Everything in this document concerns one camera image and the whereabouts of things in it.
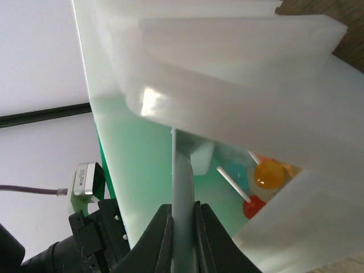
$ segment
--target black strip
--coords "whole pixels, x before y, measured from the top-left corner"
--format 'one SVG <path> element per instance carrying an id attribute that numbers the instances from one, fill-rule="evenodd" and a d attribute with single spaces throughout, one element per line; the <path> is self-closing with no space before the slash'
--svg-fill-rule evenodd
<path id="1" fill-rule="evenodd" d="M 0 128 L 22 125 L 27 123 L 47 121 L 49 119 L 69 117 L 91 112 L 91 106 L 87 104 L 75 104 L 70 106 L 33 111 L 28 113 L 6 115 L 0 117 Z"/>

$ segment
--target white stick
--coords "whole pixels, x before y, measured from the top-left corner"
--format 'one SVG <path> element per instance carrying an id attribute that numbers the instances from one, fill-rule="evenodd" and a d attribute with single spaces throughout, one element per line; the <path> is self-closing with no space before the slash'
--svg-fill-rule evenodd
<path id="1" fill-rule="evenodd" d="M 217 167 L 216 170 L 226 179 L 227 182 L 244 198 L 248 203 L 251 202 L 249 196 L 239 187 L 239 185 L 230 177 L 230 175 L 221 167 Z"/>

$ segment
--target wooden floor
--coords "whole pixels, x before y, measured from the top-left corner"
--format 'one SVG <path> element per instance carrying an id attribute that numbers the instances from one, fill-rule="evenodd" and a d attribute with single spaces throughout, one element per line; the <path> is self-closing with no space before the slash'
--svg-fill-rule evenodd
<path id="1" fill-rule="evenodd" d="M 283 0 L 276 13 L 325 14 L 347 25 L 348 32 L 334 55 L 364 73 L 364 0 Z"/>

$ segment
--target cable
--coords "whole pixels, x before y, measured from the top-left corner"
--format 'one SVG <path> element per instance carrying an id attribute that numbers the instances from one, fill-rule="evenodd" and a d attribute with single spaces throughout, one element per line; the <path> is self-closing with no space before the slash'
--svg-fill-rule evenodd
<path id="1" fill-rule="evenodd" d="M 14 185 L 0 185 L 0 191 L 37 193 L 39 195 L 67 195 L 68 189 L 40 189 Z"/>

